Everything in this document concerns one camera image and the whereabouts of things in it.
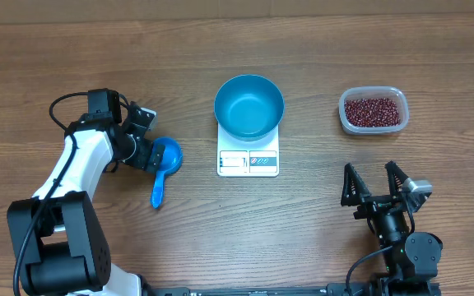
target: white kitchen scale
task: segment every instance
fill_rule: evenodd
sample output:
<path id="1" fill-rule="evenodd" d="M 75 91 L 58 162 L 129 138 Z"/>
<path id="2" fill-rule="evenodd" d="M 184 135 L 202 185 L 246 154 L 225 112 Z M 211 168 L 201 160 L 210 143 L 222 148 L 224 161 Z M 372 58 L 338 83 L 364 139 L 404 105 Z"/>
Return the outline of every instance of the white kitchen scale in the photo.
<path id="1" fill-rule="evenodd" d="M 219 124 L 217 173 L 223 177 L 276 177 L 279 174 L 279 127 L 256 141 L 241 141 Z"/>

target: wooden surface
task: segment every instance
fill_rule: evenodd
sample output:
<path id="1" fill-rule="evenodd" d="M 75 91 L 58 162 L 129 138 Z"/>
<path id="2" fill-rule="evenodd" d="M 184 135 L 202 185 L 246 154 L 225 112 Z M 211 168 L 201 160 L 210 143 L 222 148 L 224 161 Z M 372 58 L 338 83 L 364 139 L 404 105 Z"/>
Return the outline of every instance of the wooden surface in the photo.
<path id="1" fill-rule="evenodd" d="M 0 25 L 474 12 L 474 0 L 0 0 Z"/>
<path id="2" fill-rule="evenodd" d="M 277 178 L 216 174 L 213 98 L 241 73 L 271 78 L 286 98 Z M 407 96 L 399 136 L 342 131 L 342 92 L 373 85 Z M 0 26 L 0 295 L 11 293 L 15 262 L 7 208 L 43 184 L 63 148 L 49 105 L 99 87 L 157 110 L 149 137 L 184 149 L 160 211 L 151 176 L 122 166 L 100 180 L 94 207 L 125 270 L 160 287 L 343 281 L 376 248 L 354 209 L 340 207 L 343 166 L 383 194 L 383 165 L 396 160 L 434 185 L 416 229 L 444 241 L 445 295 L 474 295 L 474 14 Z M 69 123 L 85 110 L 71 99 L 55 112 Z M 354 277 L 382 270 L 372 261 Z"/>

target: blue ladle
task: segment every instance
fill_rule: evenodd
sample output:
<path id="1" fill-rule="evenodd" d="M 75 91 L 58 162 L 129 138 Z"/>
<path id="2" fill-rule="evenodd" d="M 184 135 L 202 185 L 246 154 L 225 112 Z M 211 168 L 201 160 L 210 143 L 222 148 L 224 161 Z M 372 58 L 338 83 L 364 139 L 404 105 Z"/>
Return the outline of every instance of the blue ladle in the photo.
<path id="1" fill-rule="evenodd" d="M 157 209 L 164 200 L 165 177 L 176 173 L 182 164 L 182 149 L 177 141 L 164 136 L 153 141 L 153 152 L 158 144 L 164 145 L 164 155 L 158 171 L 156 171 L 155 185 L 151 193 L 151 205 Z"/>

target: plastic container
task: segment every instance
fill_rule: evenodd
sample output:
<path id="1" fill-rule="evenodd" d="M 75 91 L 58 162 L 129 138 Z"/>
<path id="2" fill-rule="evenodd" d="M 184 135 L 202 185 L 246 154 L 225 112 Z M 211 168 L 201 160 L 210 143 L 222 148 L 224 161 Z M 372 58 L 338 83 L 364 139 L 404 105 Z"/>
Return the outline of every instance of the plastic container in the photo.
<path id="1" fill-rule="evenodd" d="M 349 123 L 345 114 L 345 101 L 355 99 L 389 98 L 396 102 L 400 116 L 400 124 L 391 127 L 357 127 Z M 351 135 L 379 135 L 384 133 L 400 132 L 409 122 L 409 107 L 405 95 L 392 86 L 362 86 L 355 87 L 343 93 L 339 99 L 339 118 L 343 130 Z"/>

